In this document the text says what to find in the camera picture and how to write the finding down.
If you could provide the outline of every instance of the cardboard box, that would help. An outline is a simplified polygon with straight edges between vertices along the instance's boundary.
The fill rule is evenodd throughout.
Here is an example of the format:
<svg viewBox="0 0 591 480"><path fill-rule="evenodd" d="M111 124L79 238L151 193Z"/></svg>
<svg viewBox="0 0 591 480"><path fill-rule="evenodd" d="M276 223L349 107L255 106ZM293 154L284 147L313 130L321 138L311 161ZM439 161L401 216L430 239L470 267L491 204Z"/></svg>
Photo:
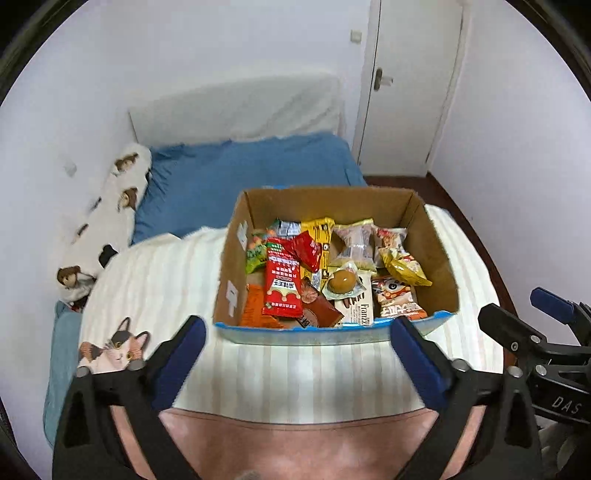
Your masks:
<svg viewBox="0 0 591 480"><path fill-rule="evenodd" d="M431 287L416 289L418 304L429 314L429 318L414 322L422 334L433 331L458 311L457 286L447 254L416 192L384 187L255 189L240 194L228 225L213 314L223 337L255 345L339 345L389 340L389 319L376 319L371 327L340 329L302 329L294 325L286 330L271 330L238 326L247 295L246 244L253 229L266 228L277 218L301 222L326 216L341 224L373 218L381 227L408 229L405 248L433 282ZM339 242L333 235L331 254L334 251L336 255L342 247ZM254 274L248 281L260 282L260 278L260 273Z"/></svg>

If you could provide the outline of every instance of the screw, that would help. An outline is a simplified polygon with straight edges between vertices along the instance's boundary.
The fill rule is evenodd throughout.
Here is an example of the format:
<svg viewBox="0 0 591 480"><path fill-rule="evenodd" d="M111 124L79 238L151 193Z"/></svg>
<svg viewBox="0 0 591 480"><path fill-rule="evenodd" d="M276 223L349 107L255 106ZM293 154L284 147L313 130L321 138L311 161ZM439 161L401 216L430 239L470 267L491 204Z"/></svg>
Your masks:
<svg viewBox="0 0 591 480"><path fill-rule="evenodd" d="M90 373L90 368L88 368L88 367L78 367L78 368L76 368L76 376L78 378L85 377L89 373Z"/></svg>
<svg viewBox="0 0 591 480"><path fill-rule="evenodd" d="M519 367L507 367L507 373L515 378L521 378L523 376L523 370Z"/></svg>
<svg viewBox="0 0 591 480"><path fill-rule="evenodd" d="M470 365L462 358L455 358L452 360L452 367L460 372L467 372L470 370Z"/></svg>

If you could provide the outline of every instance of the snack package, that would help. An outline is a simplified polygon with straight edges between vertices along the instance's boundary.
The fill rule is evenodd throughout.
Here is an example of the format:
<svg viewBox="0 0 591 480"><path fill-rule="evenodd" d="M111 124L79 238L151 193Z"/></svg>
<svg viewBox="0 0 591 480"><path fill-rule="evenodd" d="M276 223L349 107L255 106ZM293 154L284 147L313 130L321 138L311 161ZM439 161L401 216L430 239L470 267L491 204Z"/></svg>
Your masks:
<svg viewBox="0 0 591 480"><path fill-rule="evenodd" d="M294 238L301 233L301 224L299 222L283 222L279 219L267 229L270 236L276 238Z"/></svg>
<svg viewBox="0 0 591 480"><path fill-rule="evenodd" d="M240 319L241 327L254 328L276 328L282 329L283 325L271 315L262 314L262 306L265 297L265 291L258 285L247 285L248 297L246 297L246 305L244 305L244 312Z"/></svg>
<svg viewBox="0 0 591 480"><path fill-rule="evenodd" d="M373 230L374 220L368 218L351 225L335 225L333 233L338 235L345 243L345 249L337 255L330 264L332 267L353 261L363 270L375 271L373 249L369 244Z"/></svg>
<svg viewBox="0 0 591 480"><path fill-rule="evenodd" d="M396 318L406 315L409 320L428 317L427 312L416 302L412 287L403 285L393 277L376 278L372 280L371 286L381 307L381 317Z"/></svg>
<svg viewBox="0 0 591 480"><path fill-rule="evenodd" d="M336 326L362 325L367 327L374 324L371 272L360 271L359 278L364 291L354 298L335 301L335 308L343 314L343 319Z"/></svg>
<svg viewBox="0 0 591 480"><path fill-rule="evenodd" d="M309 278L314 288L318 291L322 291L324 284L329 279L330 237L334 224L335 221L328 217L301 223L301 231L308 232L312 240L322 246L318 271L314 273L304 267L301 268L302 278Z"/></svg>
<svg viewBox="0 0 591 480"><path fill-rule="evenodd" d="M406 238L407 230L405 228L380 228L374 225L375 235L375 253L374 262L378 268L385 268L380 248L395 248L402 250L402 242Z"/></svg>
<svg viewBox="0 0 591 480"><path fill-rule="evenodd" d="M278 239L289 254L298 260L302 267L312 273L320 269L322 245L312 240L308 232L302 232L291 239Z"/></svg>
<svg viewBox="0 0 591 480"><path fill-rule="evenodd" d="M338 293L339 291L343 291L343 290L340 290L337 288L335 289L337 291L331 290L330 281L335 277L335 274L337 274L339 271L343 271L343 270L353 274L355 282L353 283L351 290L349 290L345 293ZM357 297L365 289L366 289L366 287L363 286L363 282L361 282L361 278L360 278L358 270L357 270L357 265L355 265L355 263L353 263L353 262L347 262L345 265L343 265L342 267L339 267L338 269L336 269L334 272L332 272L330 274L330 276L328 277L327 283L324 285L324 288L322 289L322 293L324 294L324 296L328 300L343 300L343 299Z"/></svg>
<svg viewBox="0 0 591 480"><path fill-rule="evenodd" d="M263 314L300 318L300 263L277 238L267 240L267 288Z"/></svg>
<svg viewBox="0 0 591 480"><path fill-rule="evenodd" d="M303 328L332 327L343 318L343 314L314 288L307 277L301 279L301 301L303 314L298 322Z"/></svg>
<svg viewBox="0 0 591 480"><path fill-rule="evenodd" d="M267 263L267 238L264 230L255 230L246 249L246 274L251 274Z"/></svg>
<svg viewBox="0 0 591 480"><path fill-rule="evenodd" d="M303 232L308 232L314 242L322 247L320 253L320 264L317 271L311 271L305 266L301 266L301 277L307 277L314 285L314 288L321 291L329 277L329 251L330 237L332 235L332 226L335 221L332 218L319 218L309 222L275 222L267 229L271 236L277 238L292 239Z"/></svg>
<svg viewBox="0 0 591 480"><path fill-rule="evenodd" d="M380 248L388 273L403 283L412 286L430 287L433 282L427 279L419 262L404 249Z"/></svg>

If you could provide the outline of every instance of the blue gripper pad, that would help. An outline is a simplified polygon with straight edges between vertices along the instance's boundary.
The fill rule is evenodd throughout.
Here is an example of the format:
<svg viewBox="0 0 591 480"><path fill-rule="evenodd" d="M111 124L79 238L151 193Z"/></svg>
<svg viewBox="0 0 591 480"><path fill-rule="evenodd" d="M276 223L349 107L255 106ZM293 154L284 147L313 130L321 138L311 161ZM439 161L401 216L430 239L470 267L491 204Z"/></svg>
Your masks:
<svg viewBox="0 0 591 480"><path fill-rule="evenodd" d="M207 336L205 322L199 317L192 316L177 335L182 336L180 342L152 381L154 388L152 408L155 411L170 408L174 399L177 398L187 375L205 346Z"/></svg>
<svg viewBox="0 0 591 480"><path fill-rule="evenodd" d="M425 406L442 411L447 406L446 391L450 385L403 325L400 317L390 324L390 344Z"/></svg>
<svg viewBox="0 0 591 480"><path fill-rule="evenodd" d="M542 287L534 288L531 291L530 302L533 307L541 310L546 315L550 315L560 323L566 325L574 321L573 303Z"/></svg>

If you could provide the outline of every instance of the orange snack package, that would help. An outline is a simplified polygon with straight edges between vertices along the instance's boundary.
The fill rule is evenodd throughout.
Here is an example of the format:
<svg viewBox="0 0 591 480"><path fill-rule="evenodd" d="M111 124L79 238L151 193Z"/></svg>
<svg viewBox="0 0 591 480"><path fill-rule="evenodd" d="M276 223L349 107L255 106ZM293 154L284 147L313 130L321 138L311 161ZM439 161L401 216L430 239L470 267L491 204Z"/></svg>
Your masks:
<svg viewBox="0 0 591 480"><path fill-rule="evenodd" d="M263 315L262 307L265 300L265 290L259 285L248 284L248 297L240 319L240 327L251 328L276 328L282 329L283 325L271 315Z"/></svg>

